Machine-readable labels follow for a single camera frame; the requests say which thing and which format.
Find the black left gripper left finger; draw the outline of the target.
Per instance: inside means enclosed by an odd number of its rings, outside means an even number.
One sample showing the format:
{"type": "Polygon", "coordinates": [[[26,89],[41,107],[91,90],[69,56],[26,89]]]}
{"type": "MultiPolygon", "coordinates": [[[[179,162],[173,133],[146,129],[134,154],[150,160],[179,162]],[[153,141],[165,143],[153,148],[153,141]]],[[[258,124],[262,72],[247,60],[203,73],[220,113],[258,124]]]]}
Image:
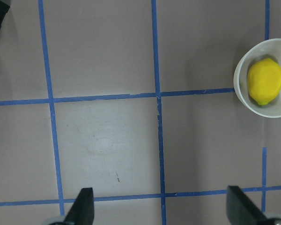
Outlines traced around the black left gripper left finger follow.
{"type": "Polygon", "coordinates": [[[93,188],[82,188],[62,224],[92,225],[94,215],[93,188]]]}

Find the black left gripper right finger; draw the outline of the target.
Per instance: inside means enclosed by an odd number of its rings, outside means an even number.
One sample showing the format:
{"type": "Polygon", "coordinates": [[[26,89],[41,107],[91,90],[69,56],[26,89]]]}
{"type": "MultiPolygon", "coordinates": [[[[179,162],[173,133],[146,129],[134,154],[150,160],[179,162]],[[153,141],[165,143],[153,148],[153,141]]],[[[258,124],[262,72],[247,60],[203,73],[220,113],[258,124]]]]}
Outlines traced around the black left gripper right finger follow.
{"type": "Polygon", "coordinates": [[[268,221],[239,186],[227,186],[226,215],[231,225],[265,225],[268,221]]]}

